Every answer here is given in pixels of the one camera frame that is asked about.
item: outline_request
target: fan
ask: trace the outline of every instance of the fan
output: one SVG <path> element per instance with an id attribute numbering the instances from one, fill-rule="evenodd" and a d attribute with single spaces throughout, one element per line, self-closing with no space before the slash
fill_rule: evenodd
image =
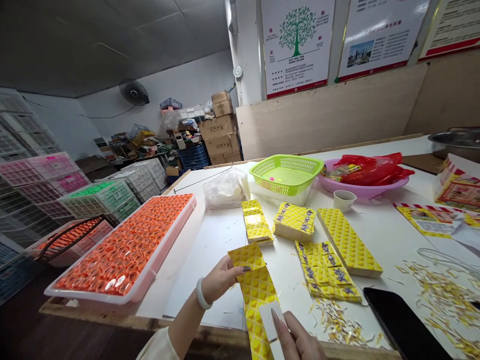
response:
<path id="1" fill-rule="evenodd" d="M 120 92 L 129 103 L 135 106 L 143 106 L 150 103 L 149 93 L 137 80 L 123 79 L 120 81 Z"/>

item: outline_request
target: metal bowl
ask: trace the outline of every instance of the metal bowl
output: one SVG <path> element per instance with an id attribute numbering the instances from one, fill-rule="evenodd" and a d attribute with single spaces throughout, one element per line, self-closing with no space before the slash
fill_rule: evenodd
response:
<path id="1" fill-rule="evenodd" d="M 448 154 L 480 163 L 480 129 L 447 131 L 430 135 L 432 152 L 445 159 Z"/>

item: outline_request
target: hand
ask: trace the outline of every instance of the hand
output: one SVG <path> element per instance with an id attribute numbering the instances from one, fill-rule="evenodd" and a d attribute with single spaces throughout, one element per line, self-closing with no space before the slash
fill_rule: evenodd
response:
<path id="1" fill-rule="evenodd" d="M 290 311 L 283 314 L 286 324 L 273 309 L 271 314 L 285 360 L 327 360 L 317 339 L 305 330 Z"/>
<path id="2" fill-rule="evenodd" d="M 212 304 L 235 285 L 236 277 L 251 271 L 250 266 L 235 266 L 230 256 L 225 255 L 201 281 L 201 292 L 207 304 Z"/>

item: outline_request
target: green plastic basket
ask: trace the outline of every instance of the green plastic basket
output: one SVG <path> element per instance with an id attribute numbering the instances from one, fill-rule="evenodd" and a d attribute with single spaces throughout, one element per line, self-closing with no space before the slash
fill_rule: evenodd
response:
<path id="1" fill-rule="evenodd" d="M 253 166 L 250 174 L 262 188 L 295 196 L 309 187 L 324 166 L 322 160 L 310 157 L 273 155 Z"/>

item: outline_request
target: black phone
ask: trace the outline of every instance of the black phone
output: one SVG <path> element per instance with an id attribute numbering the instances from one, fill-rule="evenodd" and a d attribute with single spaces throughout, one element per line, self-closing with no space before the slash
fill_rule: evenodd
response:
<path id="1" fill-rule="evenodd" d="M 452 359 L 400 295 L 371 287 L 363 293 L 402 359 Z"/>

